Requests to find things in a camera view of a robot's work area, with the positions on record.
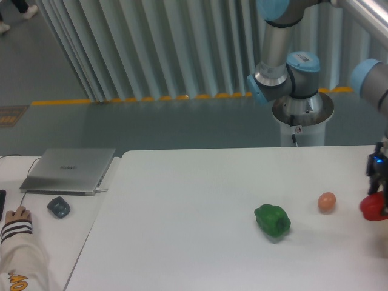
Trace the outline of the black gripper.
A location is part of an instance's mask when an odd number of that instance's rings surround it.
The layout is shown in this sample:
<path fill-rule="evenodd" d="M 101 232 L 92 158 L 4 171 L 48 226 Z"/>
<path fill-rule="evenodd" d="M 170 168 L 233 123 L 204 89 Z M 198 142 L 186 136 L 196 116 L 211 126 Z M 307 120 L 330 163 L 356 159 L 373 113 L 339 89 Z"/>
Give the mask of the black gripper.
<path fill-rule="evenodd" d="M 367 160 L 367 176 L 369 179 L 368 195 L 373 195 L 378 192 L 380 187 L 380 180 L 387 180 L 387 156 L 383 142 L 377 142 L 375 150 L 368 156 Z M 381 214 L 387 214 L 387 200 L 388 200 L 388 185 L 387 181 L 382 183 L 383 187 L 383 208 Z"/>

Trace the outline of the cream sleeved forearm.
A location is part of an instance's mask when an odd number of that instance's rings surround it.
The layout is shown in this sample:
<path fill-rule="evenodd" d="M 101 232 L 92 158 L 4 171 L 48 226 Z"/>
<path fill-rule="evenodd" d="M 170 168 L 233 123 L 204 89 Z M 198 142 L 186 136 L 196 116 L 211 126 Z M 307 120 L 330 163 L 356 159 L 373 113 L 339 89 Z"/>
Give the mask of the cream sleeved forearm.
<path fill-rule="evenodd" d="M 1 230 L 1 290 L 48 289 L 48 264 L 32 223 L 8 222 Z"/>

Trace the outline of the person's hand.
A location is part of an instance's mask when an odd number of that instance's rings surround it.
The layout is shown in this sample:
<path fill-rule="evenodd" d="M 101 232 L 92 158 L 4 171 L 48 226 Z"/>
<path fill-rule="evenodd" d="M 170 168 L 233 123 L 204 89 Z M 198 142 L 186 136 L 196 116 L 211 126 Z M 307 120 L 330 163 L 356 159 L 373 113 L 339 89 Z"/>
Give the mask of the person's hand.
<path fill-rule="evenodd" d="M 31 222 L 31 212 L 24 206 L 19 206 L 15 211 L 9 210 L 5 214 L 5 224 L 13 222 Z"/>

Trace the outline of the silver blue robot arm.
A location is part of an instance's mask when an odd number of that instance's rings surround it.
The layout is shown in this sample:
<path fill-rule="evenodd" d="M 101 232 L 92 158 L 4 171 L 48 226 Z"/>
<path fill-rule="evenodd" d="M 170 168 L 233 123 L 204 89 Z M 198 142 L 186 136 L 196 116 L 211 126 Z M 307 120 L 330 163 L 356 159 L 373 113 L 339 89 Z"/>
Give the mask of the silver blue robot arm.
<path fill-rule="evenodd" d="M 307 8 L 328 2 L 348 11 L 387 49 L 387 4 L 384 1 L 256 1 L 266 22 L 260 63 L 247 85 L 260 103 L 275 101 L 273 116 L 287 128 L 298 146 L 297 129 L 324 124 L 333 115 L 333 101 L 318 92 L 320 61 L 317 55 L 288 53 L 293 29 Z M 387 119 L 387 64 L 376 59 L 359 63 L 351 74 L 351 88 Z M 369 221 L 387 219 L 387 128 L 367 158 L 367 197 L 360 203 Z"/>

